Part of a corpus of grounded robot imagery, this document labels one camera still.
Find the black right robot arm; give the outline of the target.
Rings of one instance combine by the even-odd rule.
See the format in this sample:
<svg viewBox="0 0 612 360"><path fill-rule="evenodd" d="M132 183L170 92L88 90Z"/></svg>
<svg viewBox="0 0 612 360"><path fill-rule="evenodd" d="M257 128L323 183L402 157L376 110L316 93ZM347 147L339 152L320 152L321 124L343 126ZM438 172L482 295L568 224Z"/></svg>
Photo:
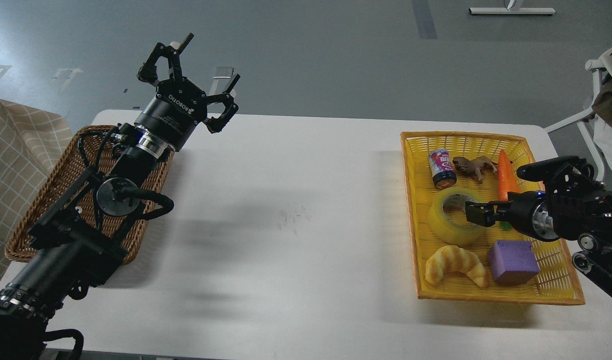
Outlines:
<svg viewBox="0 0 612 360"><path fill-rule="evenodd" d="M542 242L578 242L574 267L612 297L612 191L593 175L591 164L577 156L526 164L517 176L543 183L544 190L510 193L507 201L467 201L464 212L479 226L506 222Z"/></svg>

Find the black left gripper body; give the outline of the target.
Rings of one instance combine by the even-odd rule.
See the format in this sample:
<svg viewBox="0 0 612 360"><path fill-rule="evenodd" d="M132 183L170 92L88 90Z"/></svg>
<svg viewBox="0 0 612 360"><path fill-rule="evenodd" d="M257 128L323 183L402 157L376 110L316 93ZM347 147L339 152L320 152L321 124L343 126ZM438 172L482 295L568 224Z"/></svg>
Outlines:
<svg viewBox="0 0 612 360"><path fill-rule="evenodd" d="M162 80L135 125L153 133L178 152L207 116L205 97L206 93L186 77L180 82Z"/></svg>

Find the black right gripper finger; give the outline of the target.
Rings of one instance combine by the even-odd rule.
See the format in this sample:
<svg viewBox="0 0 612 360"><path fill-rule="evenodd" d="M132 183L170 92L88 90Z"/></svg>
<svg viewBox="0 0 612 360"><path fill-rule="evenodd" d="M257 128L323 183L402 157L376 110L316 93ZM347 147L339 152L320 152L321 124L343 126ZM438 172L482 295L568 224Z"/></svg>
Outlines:
<svg viewBox="0 0 612 360"><path fill-rule="evenodd" d="M482 227L492 227L496 223L500 223L500 228L509 228L509 222L506 221L504 212L475 212L466 214L467 221L477 224Z"/></svg>
<svg viewBox="0 0 612 360"><path fill-rule="evenodd" d="M492 201L492 202L474 202L466 201L464 211L467 214L474 214L475 212L493 212L494 214L499 211L504 212L507 208L511 207L510 201Z"/></svg>

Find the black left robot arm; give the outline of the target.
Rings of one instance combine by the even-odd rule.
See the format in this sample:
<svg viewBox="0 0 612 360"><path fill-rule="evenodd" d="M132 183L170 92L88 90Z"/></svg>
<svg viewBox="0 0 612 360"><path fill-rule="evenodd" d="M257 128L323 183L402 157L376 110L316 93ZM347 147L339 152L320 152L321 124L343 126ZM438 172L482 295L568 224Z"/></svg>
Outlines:
<svg viewBox="0 0 612 360"><path fill-rule="evenodd" d="M144 187L148 176L179 152L199 124L218 133L239 107L233 89L208 95L182 73L180 55L192 41L157 43L137 72L155 96L133 124L76 137L84 164L70 186L28 230L36 255L0 290L0 360L38 360L47 343L72 338L78 360L84 337L76 329L47 330L66 297L81 300L123 264L123 240L138 221L171 212L171 198Z"/></svg>

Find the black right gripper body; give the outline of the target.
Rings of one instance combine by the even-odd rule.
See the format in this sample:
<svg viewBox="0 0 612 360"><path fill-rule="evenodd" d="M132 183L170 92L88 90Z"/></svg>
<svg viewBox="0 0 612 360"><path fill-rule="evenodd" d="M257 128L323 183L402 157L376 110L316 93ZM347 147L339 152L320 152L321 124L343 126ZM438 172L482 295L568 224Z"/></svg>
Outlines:
<svg viewBox="0 0 612 360"><path fill-rule="evenodd" d="M544 239L534 226L534 213L544 202L542 193L508 193L509 207L505 210L505 221L519 233L533 239Z"/></svg>

